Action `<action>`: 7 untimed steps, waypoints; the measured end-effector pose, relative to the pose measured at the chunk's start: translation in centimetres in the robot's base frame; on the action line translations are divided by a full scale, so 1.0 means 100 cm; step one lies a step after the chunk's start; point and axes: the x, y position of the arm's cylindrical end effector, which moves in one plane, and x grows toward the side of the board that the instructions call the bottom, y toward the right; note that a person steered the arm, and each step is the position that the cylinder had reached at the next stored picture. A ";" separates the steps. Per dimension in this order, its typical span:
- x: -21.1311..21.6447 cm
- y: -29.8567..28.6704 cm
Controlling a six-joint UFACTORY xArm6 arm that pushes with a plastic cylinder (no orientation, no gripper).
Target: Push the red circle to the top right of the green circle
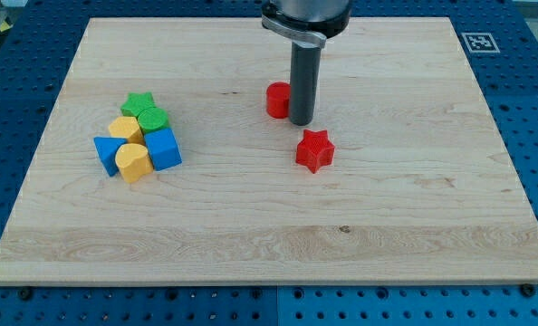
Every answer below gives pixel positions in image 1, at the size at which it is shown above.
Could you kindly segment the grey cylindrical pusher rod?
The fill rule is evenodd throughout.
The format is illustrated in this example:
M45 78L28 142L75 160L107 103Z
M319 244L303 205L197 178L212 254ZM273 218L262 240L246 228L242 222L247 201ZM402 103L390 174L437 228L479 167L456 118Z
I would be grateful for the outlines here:
M312 122L320 70L321 49L292 42L289 120L297 126Z

